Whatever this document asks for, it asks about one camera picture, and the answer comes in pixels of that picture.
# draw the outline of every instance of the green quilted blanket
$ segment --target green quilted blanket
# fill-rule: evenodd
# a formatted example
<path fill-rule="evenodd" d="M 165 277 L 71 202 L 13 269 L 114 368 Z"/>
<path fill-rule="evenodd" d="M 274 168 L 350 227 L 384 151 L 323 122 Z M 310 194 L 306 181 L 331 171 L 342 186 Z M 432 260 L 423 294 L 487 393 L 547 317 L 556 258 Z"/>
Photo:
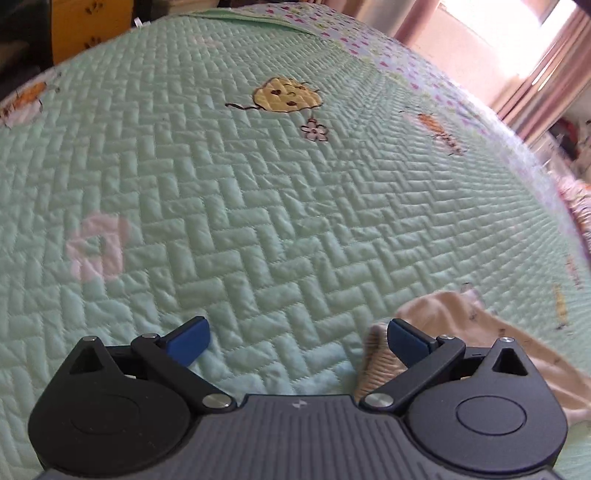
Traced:
<path fill-rule="evenodd" d="M 516 175 L 535 161 L 404 75 L 281 19 L 170 17 L 20 89 L 0 128 L 0 476 L 39 471 L 26 419 L 81 336 L 197 314 L 193 368 L 238 397 L 351 392 L 370 324 L 464 282 L 590 372 L 589 268 Z"/>

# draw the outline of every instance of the beige cloth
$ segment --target beige cloth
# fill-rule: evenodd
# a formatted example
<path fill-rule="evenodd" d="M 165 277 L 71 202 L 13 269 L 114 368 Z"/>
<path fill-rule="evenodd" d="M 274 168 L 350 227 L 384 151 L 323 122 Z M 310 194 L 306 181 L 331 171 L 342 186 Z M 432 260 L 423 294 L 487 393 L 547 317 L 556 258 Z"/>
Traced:
<path fill-rule="evenodd" d="M 499 337 L 515 338 L 550 386 L 569 425 L 591 420 L 591 377 L 532 336 L 481 308 L 470 292 L 442 291 L 419 297 L 403 305 L 396 317 L 432 337 L 446 333 L 461 338 L 468 346 L 490 347 Z M 386 332 L 383 323 L 369 329 L 356 401 L 406 370 L 388 348 Z"/>

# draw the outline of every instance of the wall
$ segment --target wall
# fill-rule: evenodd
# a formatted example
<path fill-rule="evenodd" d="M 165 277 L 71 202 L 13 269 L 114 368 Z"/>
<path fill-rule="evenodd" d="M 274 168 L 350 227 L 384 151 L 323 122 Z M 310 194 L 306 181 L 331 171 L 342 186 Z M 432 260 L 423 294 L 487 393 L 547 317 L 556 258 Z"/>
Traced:
<path fill-rule="evenodd" d="M 492 47 L 439 7 L 413 45 L 452 80 L 492 105 L 511 78 L 503 72 Z"/>

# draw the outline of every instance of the window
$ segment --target window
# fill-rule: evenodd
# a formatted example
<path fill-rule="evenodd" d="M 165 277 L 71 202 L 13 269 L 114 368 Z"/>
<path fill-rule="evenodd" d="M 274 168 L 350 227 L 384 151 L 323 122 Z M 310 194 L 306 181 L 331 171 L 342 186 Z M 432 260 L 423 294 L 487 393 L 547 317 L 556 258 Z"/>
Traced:
<path fill-rule="evenodd" d="M 507 75 L 526 77 L 575 8 L 572 0 L 443 0 L 442 6 L 487 42 Z"/>

